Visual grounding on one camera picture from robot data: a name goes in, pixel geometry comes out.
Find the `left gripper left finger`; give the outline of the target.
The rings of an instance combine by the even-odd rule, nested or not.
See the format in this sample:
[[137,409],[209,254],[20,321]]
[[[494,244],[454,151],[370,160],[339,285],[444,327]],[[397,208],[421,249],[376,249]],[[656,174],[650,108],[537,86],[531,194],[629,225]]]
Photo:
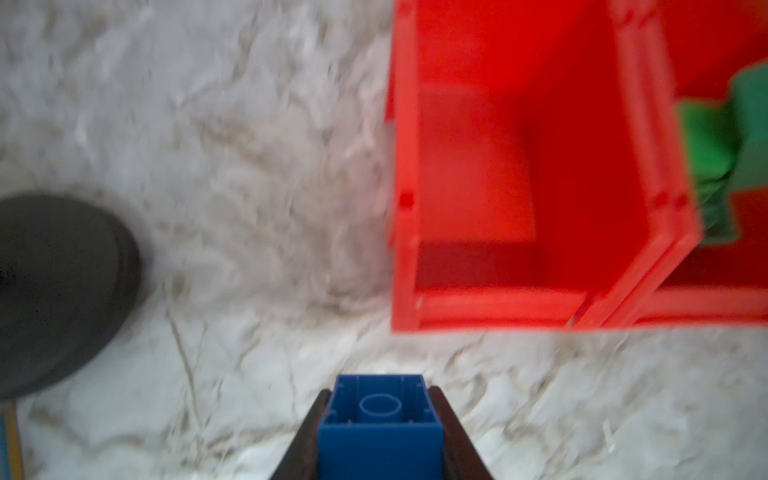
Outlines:
[[271,480],[317,480],[317,430],[332,392],[321,390],[302,421]]

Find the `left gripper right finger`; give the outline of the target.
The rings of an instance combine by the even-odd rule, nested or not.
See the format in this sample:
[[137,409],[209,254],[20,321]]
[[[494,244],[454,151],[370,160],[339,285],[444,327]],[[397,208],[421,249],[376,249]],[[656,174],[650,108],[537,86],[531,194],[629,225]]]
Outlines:
[[431,386],[428,394],[443,425],[443,479],[493,480],[443,391]]

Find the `small blue brick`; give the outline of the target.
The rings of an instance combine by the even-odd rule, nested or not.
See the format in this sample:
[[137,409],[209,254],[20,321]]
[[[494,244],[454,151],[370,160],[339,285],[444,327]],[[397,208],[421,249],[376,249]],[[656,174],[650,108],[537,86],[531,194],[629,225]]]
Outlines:
[[319,424],[321,479],[441,479],[444,429],[421,375],[339,375]]

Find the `dark green long brick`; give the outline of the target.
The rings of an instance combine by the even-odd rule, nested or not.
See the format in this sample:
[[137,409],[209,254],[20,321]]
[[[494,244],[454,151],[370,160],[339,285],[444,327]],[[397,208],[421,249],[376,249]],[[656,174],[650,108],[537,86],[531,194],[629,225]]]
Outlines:
[[734,243],[740,231],[731,205],[725,179],[696,184],[699,214],[703,228],[701,246]]

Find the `light green square brick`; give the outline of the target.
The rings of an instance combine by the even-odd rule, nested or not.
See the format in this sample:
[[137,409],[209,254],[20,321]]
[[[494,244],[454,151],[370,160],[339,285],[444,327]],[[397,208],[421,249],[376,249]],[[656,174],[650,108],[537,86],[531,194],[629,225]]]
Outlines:
[[740,70],[729,83],[739,135],[737,159],[728,181],[730,193],[767,186],[767,61]]

